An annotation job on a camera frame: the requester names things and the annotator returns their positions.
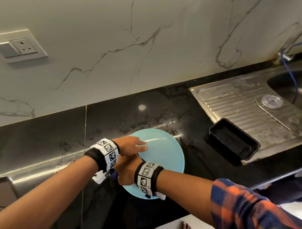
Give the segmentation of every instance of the clear plastic lid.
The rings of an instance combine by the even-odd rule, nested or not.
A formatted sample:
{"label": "clear plastic lid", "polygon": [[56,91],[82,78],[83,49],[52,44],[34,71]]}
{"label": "clear plastic lid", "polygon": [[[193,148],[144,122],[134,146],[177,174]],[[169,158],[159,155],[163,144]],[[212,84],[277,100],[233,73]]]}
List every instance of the clear plastic lid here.
{"label": "clear plastic lid", "polygon": [[262,104],[268,108],[276,109],[276,108],[282,107],[283,101],[278,96],[264,95],[262,97]]}

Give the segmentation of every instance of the baking pan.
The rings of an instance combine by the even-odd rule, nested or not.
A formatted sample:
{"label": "baking pan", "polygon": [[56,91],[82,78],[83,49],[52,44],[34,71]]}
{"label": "baking pan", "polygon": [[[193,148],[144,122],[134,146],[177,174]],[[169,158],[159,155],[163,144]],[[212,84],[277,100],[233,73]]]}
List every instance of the baking pan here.
{"label": "baking pan", "polygon": [[210,128],[210,135],[243,160],[249,160],[260,148],[260,143],[226,118]]}

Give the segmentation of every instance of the marble wall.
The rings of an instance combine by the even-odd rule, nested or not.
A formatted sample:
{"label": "marble wall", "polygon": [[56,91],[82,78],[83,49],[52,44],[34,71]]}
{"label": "marble wall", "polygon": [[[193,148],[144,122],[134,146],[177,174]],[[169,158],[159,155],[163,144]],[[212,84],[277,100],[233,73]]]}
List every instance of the marble wall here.
{"label": "marble wall", "polygon": [[0,63],[0,125],[270,60],[302,31],[300,0],[19,4],[0,32],[28,28],[49,56]]}

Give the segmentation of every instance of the light blue plate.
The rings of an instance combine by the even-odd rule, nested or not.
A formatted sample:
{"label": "light blue plate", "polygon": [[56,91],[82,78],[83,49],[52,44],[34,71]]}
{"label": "light blue plate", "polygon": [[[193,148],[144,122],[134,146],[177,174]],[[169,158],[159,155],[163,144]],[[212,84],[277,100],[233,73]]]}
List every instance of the light blue plate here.
{"label": "light blue plate", "polygon": [[[145,161],[158,163],[167,170],[183,173],[185,169],[185,157],[177,140],[169,133],[159,129],[144,129],[133,133],[131,136],[139,137],[147,142],[148,150],[139,153]],[[135,185],[124,186],[132,195],[148,199],[145,194]]]}

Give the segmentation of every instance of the faucet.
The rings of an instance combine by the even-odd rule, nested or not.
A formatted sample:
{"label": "faucet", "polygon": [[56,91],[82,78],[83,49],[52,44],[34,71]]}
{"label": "faucet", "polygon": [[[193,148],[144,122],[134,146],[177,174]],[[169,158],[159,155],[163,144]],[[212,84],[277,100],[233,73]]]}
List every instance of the faucet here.
{"label": "faucet", "polygon": [[298,38],[302,35],[302,31],[300,31],[297,35],[295,36],[291,36],[289,39],[287,39],[287,41],[284,43],[284,45],[280,48],[280,50],[278,51],[278,58],[276,60],[273,61],[274,64],[282,64],[281,58],[284,58],[287,61],[290,61],[294,58],[295,55],[288,55],[288,53],[290,52],[290,50],[298,45],[295,45],[295,42],[298,40]]}

